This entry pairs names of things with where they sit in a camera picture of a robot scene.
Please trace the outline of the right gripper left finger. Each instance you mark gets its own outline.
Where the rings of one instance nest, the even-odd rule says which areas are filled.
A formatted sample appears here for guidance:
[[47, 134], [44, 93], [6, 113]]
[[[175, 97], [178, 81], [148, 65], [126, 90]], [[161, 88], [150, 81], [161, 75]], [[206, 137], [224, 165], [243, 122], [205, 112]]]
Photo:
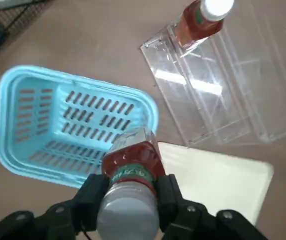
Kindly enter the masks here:
[[108, 190], [108, 177], [90, 174], [76, 195], [52, 205], [44, 214], [20, 210], [0, 220], [0, 240], [75, 240], [79, 233], [97, 229], [101, 202]]

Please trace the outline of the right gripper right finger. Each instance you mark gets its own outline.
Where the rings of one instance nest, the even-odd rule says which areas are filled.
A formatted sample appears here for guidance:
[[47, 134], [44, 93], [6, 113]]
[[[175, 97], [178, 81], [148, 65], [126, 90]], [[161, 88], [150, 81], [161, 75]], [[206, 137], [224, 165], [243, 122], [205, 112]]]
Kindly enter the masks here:
[[156, 180], [157, 211], [163, 240], [265, 240], [241, 213], [211, 215], [205, 205], [183, 198], [173, 174]]

